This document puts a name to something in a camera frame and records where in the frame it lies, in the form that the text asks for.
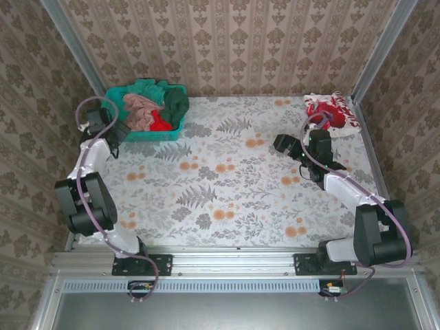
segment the teal laundry basket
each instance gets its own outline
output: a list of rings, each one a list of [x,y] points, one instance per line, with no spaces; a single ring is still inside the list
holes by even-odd
[[[170,85],[171,88],[181,88],[184,90],[186,94],[186,88],[181,85]],[[124,110],[124,96],[127,94],[127,87],[112,87],[107,90],[105,97],[115,102],[116,106],[119,109],[118,119],[122,122],[125,121],[127,116],[129,115],[128,111]],[[114,117],[115,109],[107,102],[102,102],[102,107],[106,108],[110,111],[110,114]],[[183,117],[180,120],[179,128],[175,131],[155,131],[155,132],[130,132],[127,135],[125,142],[139,142],[139,141],[175,141],[179,138],[180,131],[184,127],[184,119]]]

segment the green cloth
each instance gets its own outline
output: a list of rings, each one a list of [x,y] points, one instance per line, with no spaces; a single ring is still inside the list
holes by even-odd
[[[170,88],[165,93],[164,99],[165,109],[160,111],[160,116],[171,124],[173,130],[176,130],[190,107],[188,96],[180,88]]]
[[[126,87],[127,93],[138,94],[152,100],[157,105],[164,105],[166,90],[156,85],[154,79],[137,79],[133,85]]]

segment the vent grille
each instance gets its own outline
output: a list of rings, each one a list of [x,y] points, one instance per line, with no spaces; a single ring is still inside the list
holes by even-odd
[[[127,293],[128,280],[66,280],[63,293]],[[319,292],[319,280],[161,280],[157,293]]]

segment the beige wallpaper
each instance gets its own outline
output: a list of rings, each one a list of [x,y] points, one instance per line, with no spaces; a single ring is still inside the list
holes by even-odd
[[[76,161],[93,92],[38,1],[0,1],[0,329],[25,329],[67,228],[54,184]]]
[[[61,0],[107,87],[349,94],[397,0]]]
[[[413,238],[440,303],[439,1],[419,1],[362,110],[388,191],[405,201]]]

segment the black mounting plate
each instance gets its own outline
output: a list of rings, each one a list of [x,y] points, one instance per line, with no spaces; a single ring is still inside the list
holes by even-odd
[[[356,275],[358,273],[357,267],[349,261],[331,263],[331,265],[327,265],[324,271],[314,263],[315,259],[315,253],[294,254],[295,274],[297,276],[341,275],[341,270],[344,271],[345,275]]]
[[[171,276],[173,269],[172,254],[149,254],[159,270],[159,276]],[[111,270],[113,276],[154,276],[154,269],[148,261],[138,258],[116,258]]]

